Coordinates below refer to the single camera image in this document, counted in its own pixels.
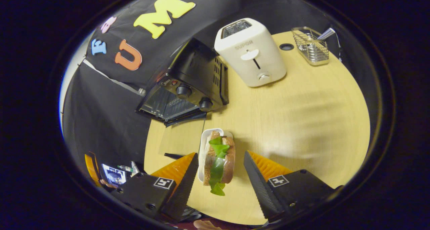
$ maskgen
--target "round wooden table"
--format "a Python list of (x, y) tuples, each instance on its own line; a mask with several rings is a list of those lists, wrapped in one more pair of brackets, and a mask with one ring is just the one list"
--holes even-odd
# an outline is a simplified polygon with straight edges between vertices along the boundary
[[(290, 31), (273, 38), (278, 46), (295, 46)], [(246, 150), (293, 171), (307, 169), (332, 188), (346, 184), (360, 168), (370, 139), (369, 114), (359, 86), (333, 54), (327, 65), (314, 67), (296, 46), (280, 53), (287, 75), (266, 86), (247, 87), (229, 68), (230, 104), (206, 120), (168, 128), (152, 121), (145, 149), (146, 172), (174, 161), (165, 152), (197, 152), (202, 131), (219, 127), (234, 135), (234, 177), (224, 189), (225, 196), (213, 195), (195, 177), (187, 203), (211, 217), (237, 224), (266, 222), (243, 166)]]

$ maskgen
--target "white toaster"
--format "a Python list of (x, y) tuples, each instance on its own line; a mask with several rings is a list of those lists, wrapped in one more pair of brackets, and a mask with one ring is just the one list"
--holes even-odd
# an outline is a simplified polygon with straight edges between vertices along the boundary
[(287, 73), (270, 32), (251, 18), (221, 28), (216, 35), (215, 50), (250, 87), (280, 80)]

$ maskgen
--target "wire basket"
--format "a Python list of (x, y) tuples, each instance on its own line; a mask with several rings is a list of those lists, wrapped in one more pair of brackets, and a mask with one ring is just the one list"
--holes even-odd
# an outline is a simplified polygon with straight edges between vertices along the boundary
[(308, 27), (292, 28), (293, 37), (300, 54), (313, 66), (329, 63), (329, 49), (321, 34)]

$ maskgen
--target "toaster oven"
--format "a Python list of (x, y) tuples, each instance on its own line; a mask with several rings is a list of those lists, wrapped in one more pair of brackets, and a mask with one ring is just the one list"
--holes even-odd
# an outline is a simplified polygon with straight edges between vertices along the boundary
[(177, 49), (172, 63), (159, 76), (136, 112), (163, 122), (204, 118), (229, 103), (227, 66), (217, 53), (192, 38)]

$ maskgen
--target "lettuce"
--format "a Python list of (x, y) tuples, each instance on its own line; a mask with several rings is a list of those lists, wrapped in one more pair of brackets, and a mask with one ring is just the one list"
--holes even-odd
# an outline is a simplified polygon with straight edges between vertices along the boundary
[(216, 154), (216, 159), (211, 167), (211, 177), (209, 179), (211, 193), (218, 196), (225, 196), (225, 193), (222, 190), (224, 189), (225, 184), (221, 183), (221, 178), (224, 173), (225, 156), (230, 146), (223, 145), (221, 137), (210, 140), (209, 144), (212, 146)]

